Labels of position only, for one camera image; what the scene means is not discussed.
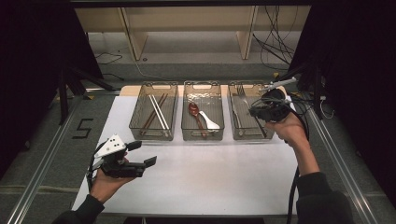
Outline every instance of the white tabletop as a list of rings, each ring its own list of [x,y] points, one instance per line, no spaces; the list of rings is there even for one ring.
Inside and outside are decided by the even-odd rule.
[[[114,133],[125,143],[134,141],[128,126],[136,99],[135,96],[116,97],[99,143]],[[174,140],[144,141],[141,148],[127,155],[130,162],[143,162],[157,156],[157,163],[149,167],[143,177],[119,189],[105,203],[104,213],[142,217],[287,214],[290,186],[297,167],[293,150],[276,134],[270,141],[234,141],[228,109],[224,109],[223,140],[183,141],[182,103],[180,98]],[[225,97],[223,108],[228,108]],[[87,194],[84,178],[73,210],[82,204]]]

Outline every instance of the black sleeve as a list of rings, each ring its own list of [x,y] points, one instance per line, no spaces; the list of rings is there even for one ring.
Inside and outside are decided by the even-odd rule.
[[[60,214],[52,223],[93,223],[96,217],[105,209],[105,207],[90,194],[87,195],[84,203],[82,203],[76,211],[67,211]]]
[[[354,223],[347,197],[332,191],[323,173],[300,176],[297,179],[299,224]]]

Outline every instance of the hand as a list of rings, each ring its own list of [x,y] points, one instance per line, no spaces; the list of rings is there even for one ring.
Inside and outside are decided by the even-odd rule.
[[[306,138],[304,126],[293,113],[289,113],[280,122],[267,122],[265,127],[274,130],[280,139],[286,140],[289,146],[294,149],[301,175],[320,171],[315,155]]]
[[[101,169],[98,169],[90,194],[99,202],[105,203],[120,187],[132,180],[134,180],[134,177],[114,178],[107,176]]]
[[[291,112],[279,122],[266,122],[265,127],[274,130],[279,138],[285,140],[291,147],[307,141],[303,124]]]

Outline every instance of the floor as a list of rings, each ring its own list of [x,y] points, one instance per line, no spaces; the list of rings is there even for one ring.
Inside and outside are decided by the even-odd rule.
[[[265,39],[267,35],[265,32],[256,34],[259,39]],[[287,45],[295,49],[300,33],[284,32],[281,35],[287,35]],[[233,32],[150,33],[137,63],[132,60],[123,34],[89,34],[89,38],[105,74],[105,82],[115,87],[161,79],[182,82],[216,77],[224,83],[233,79],[270,81],[274,73],[283,74],[285,70],[282,69],[288,67],[278,58],[262,52],[256,41],[252,42],[249,59],[242,60]],[[53,100],[48,114],[29,141],[29,149],[20,153],[1,179],[0,223],[6,223],[14,214],[17,203],[24,207],[21,223],[50,223],[72,206],[108,111],[118,94],[97,90],[90,82],[84,81],[84,85],[90,90],[84,97],[74,97],[69,92],[73,113],[63,126],[58,124],[59,100]],[[287,89],[296,91],[293,85]],[[324,104],[323,110],[330,118],[331,106]],[[317,120],[310,110],[306,116],[320,169],[327,175],[331,187],[341,190],[350,199],[355,222],[395,223],[395,208],[357,155],[336,112],[331,119],[324,120]],[[37,180],[39,186],[34,189],[31,186]],[[36,193],[21,202],[20,198],[29,189]],[[123,223],[125,218],[101,214],[96,223]],[[286,218],[264,217],[263,221],[267,224],[285,223]]]

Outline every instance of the brown object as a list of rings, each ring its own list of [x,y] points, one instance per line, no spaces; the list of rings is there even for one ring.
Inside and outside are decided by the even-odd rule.
[[[195,116],[195,119],[197,120],[198,123],[198,128],[202,130],[201,132],[202,137],[206,137],[206,133],[204,133],[204,127],[202,126],[202,123],[198,117],[199,115],[198,105],[196,105],[194,102],[189,103],[189,112],[191,115]]]
[[[160,106],[160,108],[161,108],[161,106],[163,105],[163,102],[165,102],[167,96],[168,96],[167,93],[166,93],[166,95],[165,95],[165,93],[164,93],[164,94],[161,96],[160,102],[158,103],[158,105]],[[155,116],[156,116],[156,115],[157,115],[157,114],[155,113],[155,110],[153,109],[153,110],[151,111],[151,114],[149,114],[149,116],[148,116],[148,120],[147,120],[146,123],[143,125],[143,129],[147,129],[147,128],[150,126],[151,122],[155,119]]]

